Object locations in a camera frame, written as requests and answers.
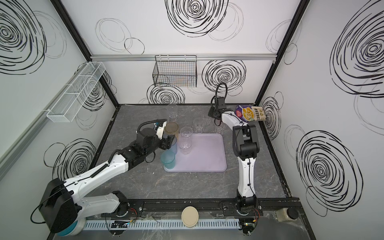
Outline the blue plastic cup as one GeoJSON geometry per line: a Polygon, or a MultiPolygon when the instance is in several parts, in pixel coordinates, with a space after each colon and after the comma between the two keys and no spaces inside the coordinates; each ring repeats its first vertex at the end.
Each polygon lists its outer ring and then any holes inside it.
{"type": "Polygon", "coordinates": [[[178,144],[177,144],[177,141],[178,139],[177,138],[174,138],[172,143],[171,143],[171,147],[170,147],[170,151],[173,152],[175,155],[177,154],[178,152],[178,144]]]}

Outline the yellow plastic cup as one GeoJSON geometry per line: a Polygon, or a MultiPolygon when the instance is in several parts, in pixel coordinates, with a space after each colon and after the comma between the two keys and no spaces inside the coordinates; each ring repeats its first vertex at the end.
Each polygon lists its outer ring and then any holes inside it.
{"type": "Polygon", "coordinates": [[[179,134],[179,125],[175,122],[169,122],[166,124],[165,131],[167,135],[174,135],[177,138],[179,134]]]}

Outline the teal plastic cup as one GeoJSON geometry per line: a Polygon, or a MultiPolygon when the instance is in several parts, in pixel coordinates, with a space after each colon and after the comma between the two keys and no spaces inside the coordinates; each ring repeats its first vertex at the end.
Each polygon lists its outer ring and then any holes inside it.
{"type": "Polygon", "coordinates": [[[161,155],[161,162],[166,169],[173,169],[176,165],[175,154],[171,150],[166,150],[161,155]]]}

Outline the beige round lid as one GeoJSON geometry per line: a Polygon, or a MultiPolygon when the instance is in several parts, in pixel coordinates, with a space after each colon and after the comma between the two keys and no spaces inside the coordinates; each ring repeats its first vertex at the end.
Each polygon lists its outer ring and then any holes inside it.
{"type": "Polygon", "coordinates": [[[188,206],[182,211],[181,219],[186,227],[192,228],[199,221],[199,212],[195,207],[188,206]]]}

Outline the black mounting rail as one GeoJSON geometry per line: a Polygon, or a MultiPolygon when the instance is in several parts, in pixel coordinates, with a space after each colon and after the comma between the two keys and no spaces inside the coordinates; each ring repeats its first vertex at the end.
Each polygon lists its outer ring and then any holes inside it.
{"type": "Polygon", "coordinates": [[[257,198],[253,204],[242,205],[236,198],[227,199],[129,199],[130,207],[139,216],[154,212],[182,212],[186,207],[194,207],[198,212],[214,212],[224,216],[245,215],[245,211],[275,211],[282,208],[301,209],[298,198],[257,198]]]}

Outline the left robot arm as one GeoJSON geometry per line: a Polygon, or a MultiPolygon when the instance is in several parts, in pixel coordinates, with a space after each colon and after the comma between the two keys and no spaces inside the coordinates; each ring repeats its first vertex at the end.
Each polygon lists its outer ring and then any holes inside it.
{"type": "Polygon", "coordinates": [[[143,163],[157,149],[170,149],[175,136],[164,137],[167,123],[167,119],[144,122],[136,131],[136,140],[123,149],[114,150],[104,163],[66,180],[51,180],[36,208],[44,219],[43,224],[52,234],[75,235],[84,227],[87,217],[114,214],[124,218],[133,211],[120,191],[98,197],[87,195],[108,180],[143,163]]]}

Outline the clear faceted glass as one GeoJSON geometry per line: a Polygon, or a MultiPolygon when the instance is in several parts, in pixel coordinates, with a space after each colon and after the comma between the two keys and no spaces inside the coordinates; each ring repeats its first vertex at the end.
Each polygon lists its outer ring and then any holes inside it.
{"type": "Polygon", "coordinates": [[[180,138],[178,146],[182,154],[188,155],[192,150],[192,140],[190,138],[180,138]]]}

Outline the snack bag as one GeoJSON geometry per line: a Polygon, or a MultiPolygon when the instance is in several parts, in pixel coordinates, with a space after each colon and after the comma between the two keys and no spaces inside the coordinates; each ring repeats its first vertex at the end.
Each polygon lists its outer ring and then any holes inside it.
{"type": "Polygon", "coordinates": [[[235,109],[236,116],[245,122],[265,121],[266,114],[262,107],[238,105],[235,109]]]}

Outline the lilac plastic tray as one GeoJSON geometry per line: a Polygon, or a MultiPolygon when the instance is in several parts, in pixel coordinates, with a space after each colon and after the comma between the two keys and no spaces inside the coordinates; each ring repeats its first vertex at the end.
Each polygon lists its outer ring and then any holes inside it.
{"type": "Polygon", "coordinates": [[[223,137],[220,134],[193,134],[191,147],[182,148],[178,142],[178,151],[173,168],[164,168],[167,172],[224,172],[227,161],[223,137]]]}

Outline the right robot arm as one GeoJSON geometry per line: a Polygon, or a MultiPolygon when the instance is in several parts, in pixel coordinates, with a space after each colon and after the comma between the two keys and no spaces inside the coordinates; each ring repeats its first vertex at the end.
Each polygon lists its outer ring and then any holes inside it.
{"type": "Polygon", "coordinates": [[[227,108],[224,97],[212,97],[208,116],[220,120],[232,130],[233,152],[239,162],[237,211],[241,215],[246,215],[258,207],[254,187],[254,168],[260,152],[257,128],[255,124],[247,123],[227,108]]]}

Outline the jar with black lid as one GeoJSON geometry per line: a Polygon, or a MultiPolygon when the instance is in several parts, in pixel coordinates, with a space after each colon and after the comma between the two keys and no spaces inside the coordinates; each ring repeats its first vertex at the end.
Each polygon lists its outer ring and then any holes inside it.
{"type": "Polygon", "coordinates": [[[275,211],[278,222],[291,222],[299,218],[295,208],[282,208],[275,211]]]}

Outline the clear glass back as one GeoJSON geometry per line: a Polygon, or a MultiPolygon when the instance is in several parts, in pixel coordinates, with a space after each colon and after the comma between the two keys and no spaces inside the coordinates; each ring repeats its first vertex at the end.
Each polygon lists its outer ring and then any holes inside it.
{"type": "Polygon", "coordinates": [[[169,104],[167,110],[170,119],[176,119],[178,117],[178,106],[176,104],[169,104]]]}

